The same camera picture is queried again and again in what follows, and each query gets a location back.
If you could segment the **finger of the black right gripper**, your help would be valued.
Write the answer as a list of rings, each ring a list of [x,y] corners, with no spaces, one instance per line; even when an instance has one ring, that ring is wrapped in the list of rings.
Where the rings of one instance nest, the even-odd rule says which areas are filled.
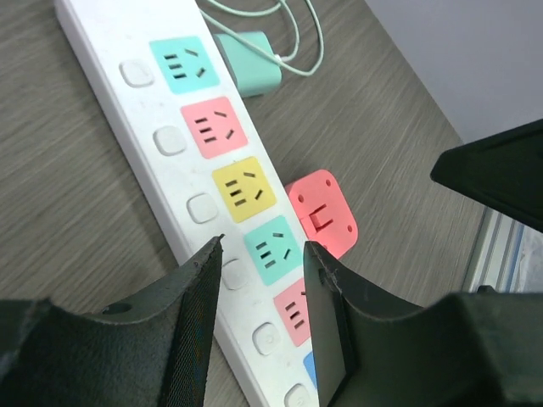
[[[443,152],[430,178],[542,231],[542,121]]]

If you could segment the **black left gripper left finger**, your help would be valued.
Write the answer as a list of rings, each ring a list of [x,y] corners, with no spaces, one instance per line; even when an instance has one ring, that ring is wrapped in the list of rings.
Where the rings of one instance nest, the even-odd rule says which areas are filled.
[[[2,405],[202,405],[221,261],[213,237],[97,314],[73,314],[48,299],[2,301]]]

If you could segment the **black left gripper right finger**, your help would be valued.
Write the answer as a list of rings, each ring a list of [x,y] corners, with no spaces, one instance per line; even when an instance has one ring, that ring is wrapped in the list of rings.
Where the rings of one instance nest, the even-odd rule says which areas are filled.
[[[304,246],[322,406],[539,406],[542,297],[450,293],[420,307]]]

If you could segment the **pink small plug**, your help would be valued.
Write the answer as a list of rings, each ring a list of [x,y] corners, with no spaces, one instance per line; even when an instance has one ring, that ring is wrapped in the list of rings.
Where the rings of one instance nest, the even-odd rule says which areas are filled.
[[[316,170],[289,183],[285,191],[308,240],[320,243],[336,259],[354,247],[356,220],[330,171]]]

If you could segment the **teal small charger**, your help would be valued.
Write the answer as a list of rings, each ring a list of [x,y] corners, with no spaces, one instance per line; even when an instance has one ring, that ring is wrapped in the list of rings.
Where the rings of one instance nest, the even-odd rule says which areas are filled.
[[[228,34],[216,33],[214,40],[242,98],[262,96],[279,88],[283,76],[277,64]]]

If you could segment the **white power strip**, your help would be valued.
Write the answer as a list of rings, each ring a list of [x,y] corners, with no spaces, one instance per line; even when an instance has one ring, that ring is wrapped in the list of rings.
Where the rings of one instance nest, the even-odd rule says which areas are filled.
[[[305,233],[193,1],[57,1],[177,261],[223,247],[216,340],[252,406],[318,403]]]

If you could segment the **aluminium right frame post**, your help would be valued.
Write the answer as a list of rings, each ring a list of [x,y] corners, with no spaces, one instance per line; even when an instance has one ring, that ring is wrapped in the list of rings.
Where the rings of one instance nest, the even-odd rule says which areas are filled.
[[[540,293],[542,233],[486,209],[462,289],[475,292],[483,285],[503,293]]]

